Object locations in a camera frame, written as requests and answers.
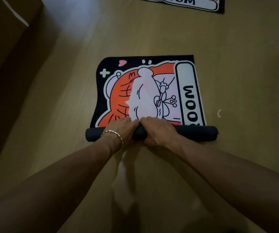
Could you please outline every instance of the cartoon face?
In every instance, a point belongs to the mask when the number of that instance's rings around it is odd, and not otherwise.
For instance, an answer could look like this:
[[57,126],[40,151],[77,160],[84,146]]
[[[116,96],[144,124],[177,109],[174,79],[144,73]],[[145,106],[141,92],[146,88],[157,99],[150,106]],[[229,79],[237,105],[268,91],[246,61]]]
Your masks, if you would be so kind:
[[111,120],[130,116],[165,118],[172,124],[181,124],[179,91],[174,74],[175,63],[140,66],[126,72],[115,72],[106,82],[104,94],[108,111],[97,121],[104,127]]

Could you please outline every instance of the bracelet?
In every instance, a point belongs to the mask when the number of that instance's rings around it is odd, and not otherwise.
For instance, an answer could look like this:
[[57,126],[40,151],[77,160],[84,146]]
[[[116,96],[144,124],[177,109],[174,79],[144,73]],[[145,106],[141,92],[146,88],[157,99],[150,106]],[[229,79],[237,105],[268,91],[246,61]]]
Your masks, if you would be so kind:
[[115,131],[113,131],[113,130],[103,131],[103,133],[101,134],[101,137],[102,137],[105,133],[107,133],[107,132],[115,133],[115,134],[121,139],[122,146],[121,146],[121,149],[119,149],[119,151],[121,151],[121,150],[123,149],[123,139],[122,139],[122,137],[121,137],[117,132],[115,132]]

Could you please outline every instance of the person's left hand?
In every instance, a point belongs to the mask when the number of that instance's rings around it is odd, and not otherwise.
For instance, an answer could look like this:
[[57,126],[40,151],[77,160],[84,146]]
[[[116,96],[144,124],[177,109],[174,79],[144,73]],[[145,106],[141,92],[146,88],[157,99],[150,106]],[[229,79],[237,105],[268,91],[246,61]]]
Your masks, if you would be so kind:
[[[112,130],[117,132],[123,139],[123,147],[126,148],[130,145],[130,141],[133,141],[133,133],[139,125],[140,121],[138,119],[132,122],[130,117],[126,117],[125,119],[110,121],[104,131]],[[103,134],[103,137],[111,138],[114,153],[122,147],[121,139],[117,136],[117,134],[114,134],[113,132],[106,132]]]

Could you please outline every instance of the white plus sign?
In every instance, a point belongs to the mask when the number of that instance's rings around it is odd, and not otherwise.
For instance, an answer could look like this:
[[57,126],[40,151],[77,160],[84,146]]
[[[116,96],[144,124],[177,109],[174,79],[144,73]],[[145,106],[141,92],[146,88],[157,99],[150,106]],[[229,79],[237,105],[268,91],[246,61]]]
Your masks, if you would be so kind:
[[100,74],[103,76],[103,78],[106,78],[106,75],[107,75],[107,74],[110,74],[110,72],[107,71],[106,69],[103,69],[103,71],[100,72]]

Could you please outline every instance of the pink heart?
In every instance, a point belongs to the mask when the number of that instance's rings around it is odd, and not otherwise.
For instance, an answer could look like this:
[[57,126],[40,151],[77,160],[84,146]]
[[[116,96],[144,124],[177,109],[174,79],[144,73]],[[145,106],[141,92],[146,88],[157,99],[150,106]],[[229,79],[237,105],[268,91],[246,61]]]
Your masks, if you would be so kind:
[[120,60],[119,61],[119,67],[124,66],[127,63],[125,60]]

